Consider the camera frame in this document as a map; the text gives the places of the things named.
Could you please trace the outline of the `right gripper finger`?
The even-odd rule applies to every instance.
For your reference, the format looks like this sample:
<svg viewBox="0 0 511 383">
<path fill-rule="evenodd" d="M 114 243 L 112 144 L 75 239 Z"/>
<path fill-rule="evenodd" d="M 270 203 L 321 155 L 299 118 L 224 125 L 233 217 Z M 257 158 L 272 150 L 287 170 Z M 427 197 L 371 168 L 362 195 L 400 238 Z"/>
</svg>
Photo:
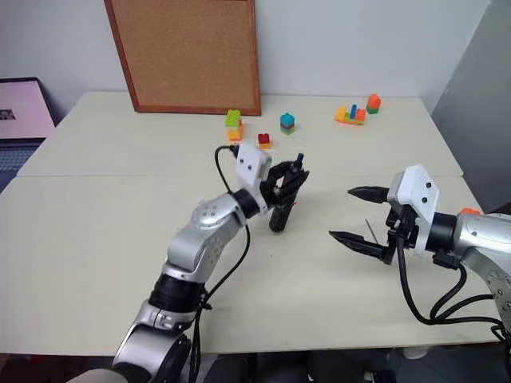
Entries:
<svg viewBox="0 0 511 383">
<path fill-rule="evenodd" d="M 332 238 L 352 251 L 376 258 L 385 264 L 390 264 L 388 247 L 366 241 L 363 236 L 347 231 L 328 231 L 328 233 Z"/>
<path fill-rule="evenodd" d="M 359 186 L 349 189 L 349 195 L 372 203 L 386 203 L 389 188 L 379 186 Z"/>
</svg>

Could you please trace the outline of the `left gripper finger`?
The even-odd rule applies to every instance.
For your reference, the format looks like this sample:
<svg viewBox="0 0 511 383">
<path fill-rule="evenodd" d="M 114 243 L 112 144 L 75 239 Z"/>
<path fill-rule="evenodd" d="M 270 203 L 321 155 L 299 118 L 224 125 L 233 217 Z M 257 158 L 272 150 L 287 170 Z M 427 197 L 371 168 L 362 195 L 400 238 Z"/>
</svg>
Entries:
<svg viewBox="0 0 511 383">
<path fill-rule="evenodd" d="M 280 203 L 293 204 L 299 189 L 306 182 L 310 172 L 300 170 L 287 174 L 280 187 Z"/>
<path fill-rule="evenodd" d="M 267 183 L 271 187 L 282 187 L 289 183 L 298 171 L 294 161 L 280 162 L 270 168 Z"/>
</svg>

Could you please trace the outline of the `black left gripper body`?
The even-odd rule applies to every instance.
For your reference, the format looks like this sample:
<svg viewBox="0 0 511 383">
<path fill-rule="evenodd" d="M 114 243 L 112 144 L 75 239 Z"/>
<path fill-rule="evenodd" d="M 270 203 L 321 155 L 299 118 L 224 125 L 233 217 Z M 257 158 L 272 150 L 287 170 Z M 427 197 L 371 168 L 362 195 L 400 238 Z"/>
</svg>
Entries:
<svg viewBox="0 0 511 383">
<path fill-rule="evenodd" d="M 259 190 L 268 210 L 280 205 L 280 188 L 277 185 L 279 180 L 280 177 L 268 176 L 259 185 Z"/>
</svg>

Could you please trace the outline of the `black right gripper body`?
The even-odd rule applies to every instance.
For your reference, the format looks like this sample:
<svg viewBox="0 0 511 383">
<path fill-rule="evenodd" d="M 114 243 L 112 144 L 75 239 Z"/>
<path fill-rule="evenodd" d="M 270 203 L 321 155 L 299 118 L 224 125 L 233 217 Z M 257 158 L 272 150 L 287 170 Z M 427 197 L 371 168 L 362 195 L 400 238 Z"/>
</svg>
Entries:
<svg viewBox="0 0 511 383">
<path fill-rule="evenodd" d="M 400 208 L 392 207 L 390 209 L 389 215 L 386 218 L 386 225 L 389 227 L 387 246 L 382 257 L 382 261 L 386 265 L 392 263 L 398 239 L 403 239 L 403 247 L 405 249 L 415 248 L 418 237 L 417 217 L 418 215 L 409 205 Z"/>
</svg>

